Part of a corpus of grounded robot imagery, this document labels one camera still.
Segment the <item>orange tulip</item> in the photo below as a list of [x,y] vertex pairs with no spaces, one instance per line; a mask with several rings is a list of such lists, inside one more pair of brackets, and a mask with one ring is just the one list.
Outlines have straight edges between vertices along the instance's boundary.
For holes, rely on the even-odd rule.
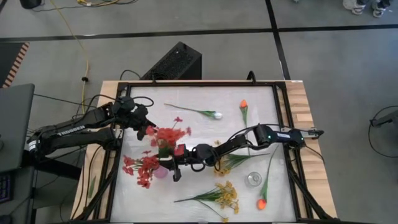
[[248,107],[248,103],[246,102],[246,100],[242,100],[241,108],[245,108],[245,107]]
[[264,199],[259,199],[259,200],[257,201],[257,208],[258,208],[259,210],[265,209],[266,206],[267,206],[267,201],[265,201]]

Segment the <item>white flower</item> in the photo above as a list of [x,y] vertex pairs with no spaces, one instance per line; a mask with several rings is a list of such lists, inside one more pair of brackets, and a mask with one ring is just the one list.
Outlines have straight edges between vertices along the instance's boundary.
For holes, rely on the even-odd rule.
[[219,113],[219,112],[214,112],[213,113],[213,118],[214,119],[221,119],[222,117],[223,117],[222,113]]

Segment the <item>person's foot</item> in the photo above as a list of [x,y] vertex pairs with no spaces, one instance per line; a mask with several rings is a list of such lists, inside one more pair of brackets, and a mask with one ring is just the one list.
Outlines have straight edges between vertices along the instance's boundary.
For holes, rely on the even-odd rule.
[[353,14],[361,15],[366,5],[357,4],[356,0],[343,0],[343,6]]
[[386,11],[386,8],[379,7],[379,3],[377,1],[373,2],[372,8],[373,8],[373,16],[376,18],[380,18],[383,15],[383,13]]

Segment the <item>gray floor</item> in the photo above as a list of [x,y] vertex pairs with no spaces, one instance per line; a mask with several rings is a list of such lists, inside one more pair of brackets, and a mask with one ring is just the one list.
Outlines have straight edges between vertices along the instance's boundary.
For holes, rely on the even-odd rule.
[[[75,5],[73,0],[55,2]],[[272,0],[272,6],[278,27],[398,24],[395,2],[382,19],[373,18],[370,8],[354,16],[337,0],[301,0],[298,4]],[[51,8],[48,1],[44,8]],[[76,34],[271,26],[264,1],[140,0],[127,6],[63,12]],[[26,11],[18,1],[9,1],[0,14],[0,37],[50,35],[69,35],[56,11]],[[398,30],[294,32],[280,37],[290,76],[304,80],[315,124],[325,130],[320,144],[339,217],[396,223],[398,160],[373,152],[367,131],[369,119],[379,109],[396,104]],[[86,96],[99,93],[103,80],[118,79],[124,69],[145,73],[178,41],[203,54],[203,79],[245,79],[250,70],[258,79],[282,79],[272,33],[84,40],[91,63]],[[75,41],[31,42],[13,85],[31,82],[36,93],[77,102],[84,70],[85,61]],[[30,127],[61,122],[75,111],[75,105],[35,97]],[[372,139],[384,153],[398,154],[395,133],[396,129],[385,126],[373,130]],[[72,163],[77,156],[67,161]],[[39,174],[38,185],[53,178]],[[59,179],[41,193],[58,195],[49,197],[59,204],[72,190],[62,207],[64,219],[72,210],[75,184]],[[42,208],[37,223],[59,222],[58,214],[59,206]]]

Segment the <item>wooden table frame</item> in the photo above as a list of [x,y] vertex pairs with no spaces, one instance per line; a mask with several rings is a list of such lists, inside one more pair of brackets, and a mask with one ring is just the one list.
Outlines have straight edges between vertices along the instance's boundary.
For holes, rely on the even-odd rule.
[[[257,83],[254,83],[250,80],[164,80],[157,81],[155,85],[250,86],[263,85],[264,83],[273,83],[274,85],[276,84],[278,86],[278,88],[275,88],[274,90],[274,96],[278,97],[275,98],[275,103],[277,105],[277,112],[281,115],[278,117],[279,123],[294,126],[296,128],[313,127],[312,116],[302,81],[265,80],[257,81]],[[125,87],[127,87],[128,84],[137,86],[154,86],[152,81],[104,81],[101,89],[101,94],[115,98],[120,95],[123,90],[125,90]],[[109,101],[110,100],[108,98],[101,96],[98,100],[98,106],[101,106]],[[320,153],[320,148],[317,140],[306,139],[306,143],[312,149]],[[114,164],[115,157],[117,156],[115,152],[105,152],[104,150],[99,150],[95,154],[95,158],[93,158],[93,154],[97,148],[98,145],[96,144],[92,144],[87,147],[85,157],[85,164],[87,166],[82,169],[82,173],[84,172],[85,179],[83,182],[83,175],[81,175],[76,192],[75,203],[73,204],[73,212],[71,214],[71,218],[76,218],[76,216],[78,216],[83,211],[89,181],[91,181],[93,177],[96,177],[96,181],[94,182],[95,194],[98,191],[98,186],[103,183],[105,177],[109,174]],[[286,158],[295,158],[294,169],[300,174],[300,178],[305,181],[307,189],[311,192],[313,197],[329,215],[336,217],[335,206],[331,197],[328,179],[322,160],[320,160],[320,158],[315,153],[305,149],[302,149],[301,153],[293,153],[292,151],[289,152],[286,149],[285,156]],[[88,164],[90,164],[91,160],[91,180],[87,180],[89,172]],[[89,219],[102,221],[110,219],[111,204],[113,201],[112,188],[114,188],[115,183],[116,179],[114,180],[114,183],[107,188],[100,201],[100,205],[94,209]],[[296,217],[311,218],[312,211],[306,203],[306,200],[304,200],[297,186],[295,188],[293,183],[291,184],[290,189],[292,191],[292,199],[295,207]]]

